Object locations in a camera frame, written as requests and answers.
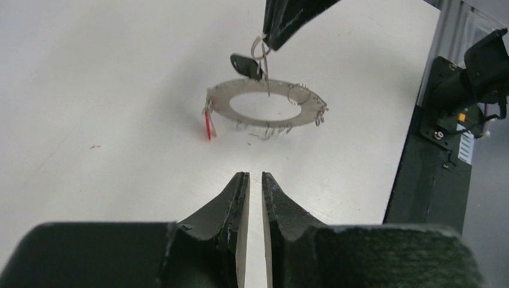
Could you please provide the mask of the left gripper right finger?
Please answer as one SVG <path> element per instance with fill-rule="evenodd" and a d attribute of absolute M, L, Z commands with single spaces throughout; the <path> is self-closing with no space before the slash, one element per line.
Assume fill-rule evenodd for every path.
<path fill-rule="evenodd" d="M 325 224 L 262 174 L 268 287 L 486 287 L 471 250 L 433 224 Z"/>

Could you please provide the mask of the red tagged key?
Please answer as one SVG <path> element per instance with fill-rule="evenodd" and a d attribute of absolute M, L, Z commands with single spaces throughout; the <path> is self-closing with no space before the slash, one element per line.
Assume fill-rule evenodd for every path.
<path fill-rule="evenodd" d="M 207 108 L 204 108 L 203 114 L 205 116 L 207 138 L 208 138 L 208 140 L 212 140 L 213 138 L 215 138 L 216 133 L 215 133 L 215 127 L 214 127 L 214 124 L 212 121 L 212 117 L 211 117 L 211 111 Z"/>

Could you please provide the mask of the black tagged key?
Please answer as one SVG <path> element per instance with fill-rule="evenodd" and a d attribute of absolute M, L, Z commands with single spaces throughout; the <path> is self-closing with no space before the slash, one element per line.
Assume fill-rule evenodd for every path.
<path fill-rule="evenodd" d="M 233 53 L 230 55 L 230 62 L 237 73 L 249 79 L 261 81 L 264 77 L 263 69 L 253 58 Z"/>

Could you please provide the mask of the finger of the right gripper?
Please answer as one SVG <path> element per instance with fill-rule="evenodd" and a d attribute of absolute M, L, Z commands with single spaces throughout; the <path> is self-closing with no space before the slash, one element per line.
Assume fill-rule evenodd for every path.
<path fill-rule="evenodd" d="M 266 0 L 262 33 L 264 43 L 279 50 L 302 26 L 339 0 Z"/>

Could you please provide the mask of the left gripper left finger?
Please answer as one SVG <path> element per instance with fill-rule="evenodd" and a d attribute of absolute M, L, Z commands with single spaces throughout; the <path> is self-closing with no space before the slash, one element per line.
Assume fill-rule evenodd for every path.
<path fill-rule="evenodd" d="M 30 230 L 2 287 L 244 287 L 250 176 L 179 222 L 53 222 Z"/>

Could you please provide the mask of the metal key ring disc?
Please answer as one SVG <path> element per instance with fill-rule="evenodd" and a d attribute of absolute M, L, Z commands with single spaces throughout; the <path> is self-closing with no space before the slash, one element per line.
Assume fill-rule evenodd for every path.
<path fill-rule="evenodd" d="M 316 92 L 303 83 L 269 77 L 267 57 L 272 50 L 264 39 L 264 34 L 257 36 L 246 56 L 260 64 L 263 79 L 256 81 L 241 75 L 219 83 L 207 90 L 204 108 L 211 111 L 211 117 L 215 113 L 232 121 L 238 129 L 253 129 L 251 135 L 263 140 L 304 125 L 323 124 L 329 108 Z"/>

